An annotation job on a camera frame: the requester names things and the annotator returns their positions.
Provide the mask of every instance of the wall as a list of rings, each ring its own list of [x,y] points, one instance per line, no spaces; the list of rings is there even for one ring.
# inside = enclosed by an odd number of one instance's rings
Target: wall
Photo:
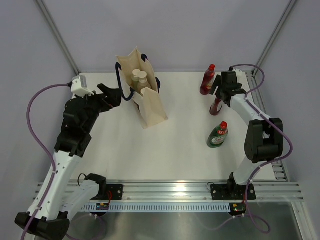
[[[26,110],[40,89],[74,76],[35,3],[4,0],[0,8],[0,206],[1,239],[18,239],[18,212],[28,210],[50,161],[28,131]],[[31,123],[52,151],[62,123],[68,88],[56,88],[34,102]]]
[[[267,112],[279,117],[291,138],[286,160],[289,177],[298,181],[320,237],[319,89],[320,1],[299,1],[262,68]]]
[[[114,72],[136,46],[156,71],[255,63],[289,0],[46,0],[82,72]]]

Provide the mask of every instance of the red bottle cap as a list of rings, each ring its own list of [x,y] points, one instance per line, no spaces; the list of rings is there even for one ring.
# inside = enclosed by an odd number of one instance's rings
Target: red bottle cap
[[[223,121],[221,124],[220,124],[220,128],[222,128],[222,129],[226,129],[228,127],[228,124],[225,122],[225,121]]]
[[[214,64],[211,64],[211,65],[209,66],[209,70],[210,70],[210,71],[214,71],[215,68],[216,68],[216,66],[215,66]]]

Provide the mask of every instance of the black bag handle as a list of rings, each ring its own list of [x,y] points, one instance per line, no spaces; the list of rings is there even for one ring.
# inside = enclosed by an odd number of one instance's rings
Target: black bag handle
[[[145,54],[141,54],[141,59],[142,59],[144,62],[146,62],[146,60],[149,60],[148,57],[147,57],[147,55],[145,55]],[[157,77],[155,78],[155,81],[156,81],[156,84],[157,84],[157,86],[158,86],[158,93],[160,94],[161,82],[160,82],[159,78],[157,78]]]
[[[121,90],[121,96],[125,101],[130,101],[134,96],[135,90],[132,87],[130,87],[130,95],[128,97],[125,97],[124,90],[122,89],[122,85],[121,85],[119,69],[122,70],[120,63],[117,62],[115,64],[115,72],[116,72],[116,79],[118,80],[119,89]]]

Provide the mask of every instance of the reflective floor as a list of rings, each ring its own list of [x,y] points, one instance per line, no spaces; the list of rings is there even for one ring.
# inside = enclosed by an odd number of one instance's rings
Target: reflective floor
[[[230,218],[228,213],[108,213],[102,217],[103,222],[79,213],[68,234],[80,240],[302,239],[290,204],[251,203],[250,206],[252,213],[270,224],[270,234],[256,230],[249,218],[236,218],[219,230],[210,230]]]

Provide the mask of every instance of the beige tote bag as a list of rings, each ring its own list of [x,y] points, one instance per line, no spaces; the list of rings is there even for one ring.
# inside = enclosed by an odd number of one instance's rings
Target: beige tote bag
[[[155,77],[154,69],[147,56],[141,54],[138,48],[135,48],[129,56],[116,57],[118,62],[115,65],[115,70],[120,89],[122,89],[121,79],[125,80],[123,87],[125,93],[122,92],[122,98],[126,101],[133,100],[135,103],[134,105],[141,116],[140,120],[142,127],[146,129],[168,120],[159,95],[160,81]],[[140,69],[147,73],[146,78],[152,88],[145,88],[143,96],[131,87],[133,86],[133,81],[131,79],[132,71],[135,69]]]

